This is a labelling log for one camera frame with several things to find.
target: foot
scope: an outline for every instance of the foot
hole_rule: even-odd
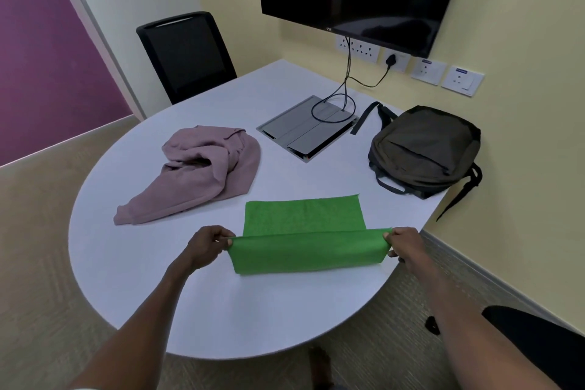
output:
[[[309,363],[311,364],[311,378],[314,390],[327,390],[333,386],[331,376],[331,358],[320,347],[309,349]]]

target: green towel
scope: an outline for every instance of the green towel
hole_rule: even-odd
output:
[[[366,230],[357,195],[251,201],[244,235],[228,253],[242,275],[360,267],[384,260],[386,231]]]

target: person's left hand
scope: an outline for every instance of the person's left hand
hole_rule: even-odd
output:
[[[228,239],[236,235],[221,225],[201,227],[189,240],[179,259],[186,263],[189,275],[217,259],[219,253],[232,245]]]

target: hand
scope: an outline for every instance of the hand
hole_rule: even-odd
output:
[[[221,225],[201,227],[189,240],[177,260],[181,261],[190,275],[198,268],[203,268],[215,261],[219,253],[232,245],[232,240],[228,238],[235,236]]]
[[[416,229],[396,227],[392,229],[392,234],[384,233],[384,239],[392,248],[388,256],[391,258],[399,256],[404,259],[410,273],[416,275],[421,268],[432,264],[431,258],[425,251],[425,244]]]

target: purple wall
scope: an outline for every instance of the purple wall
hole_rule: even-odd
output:
[[[69,0],[0,0],[0,166],[129,114]]]

